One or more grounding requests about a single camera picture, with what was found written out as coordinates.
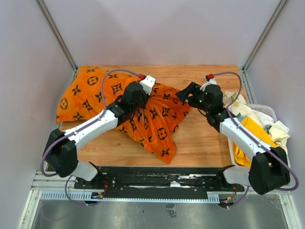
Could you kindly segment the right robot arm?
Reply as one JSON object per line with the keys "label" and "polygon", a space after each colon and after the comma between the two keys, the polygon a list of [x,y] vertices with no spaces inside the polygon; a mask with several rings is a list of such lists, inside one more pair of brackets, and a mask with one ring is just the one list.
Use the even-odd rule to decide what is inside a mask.
{"label": "right robot arm", "polygon": [[209,125],[228,137],[251,161],[249,167],[232,165],[222,168],[216,178],[220,190],[226,191],[233,184],[240,184],[251,186],[256,193],[264,195],[290,183],[286,152],[256,137],[225,109],[220,86],[200,86],[192,82],[176,96],[190,107],[203,110]]}

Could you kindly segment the orange patterned pillowcase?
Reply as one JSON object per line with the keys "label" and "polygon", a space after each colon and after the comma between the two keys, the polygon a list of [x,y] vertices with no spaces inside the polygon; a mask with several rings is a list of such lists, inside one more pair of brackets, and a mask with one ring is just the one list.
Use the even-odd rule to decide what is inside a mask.
{"label": "orange patterned pillowcase", "polygon": [[[56,122],[89,120],[109,105],[131,82],[143,77],[114,72],[97,66],[82,67],[62,95],[56,112]],[[139,142],[149,153],[169,164],[176,155],[177,146],[172,134],[190,111],[190,106],[176,96],[178,89],[162,83],[152,87],[146,108],[139,108],[132,118],[116,130]]]}

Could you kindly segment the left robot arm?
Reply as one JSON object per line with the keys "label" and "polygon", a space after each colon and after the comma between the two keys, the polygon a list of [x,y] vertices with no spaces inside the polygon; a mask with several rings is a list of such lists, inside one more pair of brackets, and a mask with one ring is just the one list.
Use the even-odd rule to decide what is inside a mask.
{"label": "left robot arm", "polygon": [[139,108],[146,106],[154,84],[155,81],[148,78],[131,82],[121,97],[95,117],[64,132],[53,130],[47,141],[42,162],[47,162],[60,177],[79,177],[84,179],[90,188],[98,188],[102,184],[100,171],[93,163],[79,160],[78,151],[99,135],[131,120]]}

